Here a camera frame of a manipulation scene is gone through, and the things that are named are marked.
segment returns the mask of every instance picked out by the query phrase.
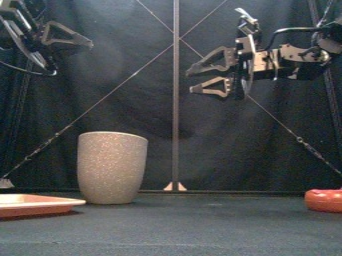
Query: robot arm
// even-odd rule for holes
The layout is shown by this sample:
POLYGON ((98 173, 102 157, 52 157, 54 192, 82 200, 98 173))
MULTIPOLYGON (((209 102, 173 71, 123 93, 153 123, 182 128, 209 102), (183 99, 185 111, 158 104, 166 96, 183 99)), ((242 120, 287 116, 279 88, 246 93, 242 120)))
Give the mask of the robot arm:
POLYGON ((11 48, 14 42, 27 58, 52 73, 58 70, 56 60, 62 55, 88 50, 94 45, 88 38, 60 23, 40 24, 44 10, 44 0, 0 1, 0 48, 11 48))
POLYGON ((191 93, 215 94, 222 98, 233 95, 243 99, 253 81, 262 79, 313 80, 342 54, 342 18, 321 28, 286 28, 275 31, 271 42, 261 49, 262 31, 258 20, 245 10, 242 13, 235 47, 219 47, 187 70, 187 76, 215 75, 215 79, 190 88, 191 93), (282 44, 270 49, 281 33, 311 32, 314 42, 309 49, 282 44))

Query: gray ceramic vase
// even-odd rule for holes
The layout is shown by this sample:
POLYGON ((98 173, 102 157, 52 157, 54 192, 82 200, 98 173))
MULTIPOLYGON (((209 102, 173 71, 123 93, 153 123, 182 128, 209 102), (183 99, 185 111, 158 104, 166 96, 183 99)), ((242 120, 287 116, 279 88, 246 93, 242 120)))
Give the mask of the gray ceramic vase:
POLYGON ((127 204, 139 192, 147 157, 146 138, 120 132, 79 136, 78 181, 88 203, 127 204))

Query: cable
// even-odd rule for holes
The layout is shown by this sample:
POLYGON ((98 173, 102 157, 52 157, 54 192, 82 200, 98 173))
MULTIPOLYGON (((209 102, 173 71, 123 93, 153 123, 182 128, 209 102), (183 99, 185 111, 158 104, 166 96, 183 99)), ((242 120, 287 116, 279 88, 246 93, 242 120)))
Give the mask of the cable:
POLYGON ((3 62, 3 61, 0 61, 0 65, 6 66, 7 68, 14 69, 14 70, 18 71, 18 72, 22 72, 22 73, 26 73, 26 74, 30 74, 30 75, 35 75, 35 76, 48 76, 48 77, 51 77, 51 76, 55 76, 55 75, 58 74, 58 71, 56 71, 56 70, 54 70, 52 73, 38 73, 38 72, 26 70, 26 69, 23 69, 23 68, 19 68, 19 67, 16 67, 16 66, 14 66, 14 65, 11 65, 11 64, 8 64, 8 63, 6 63, 6 62, 3 62))

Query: vertical pole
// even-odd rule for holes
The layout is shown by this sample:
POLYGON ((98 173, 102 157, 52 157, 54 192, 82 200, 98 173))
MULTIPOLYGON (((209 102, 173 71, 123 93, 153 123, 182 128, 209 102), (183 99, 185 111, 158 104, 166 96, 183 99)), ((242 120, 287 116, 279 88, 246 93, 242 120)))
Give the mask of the vertical pole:
POLYGON ((174 0, 173 191, 179 187, 179 0, 174 0))

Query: wooden tray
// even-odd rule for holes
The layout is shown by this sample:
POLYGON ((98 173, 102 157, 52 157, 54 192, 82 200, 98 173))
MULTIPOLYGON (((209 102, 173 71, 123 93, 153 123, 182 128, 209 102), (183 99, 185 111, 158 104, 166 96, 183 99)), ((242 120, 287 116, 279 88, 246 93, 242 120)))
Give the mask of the wooden tray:
POLYGON ((0 218, 59 214, 68 212, 75 205, 86 204, 84 200, 27 195, 0 195, 0 218))

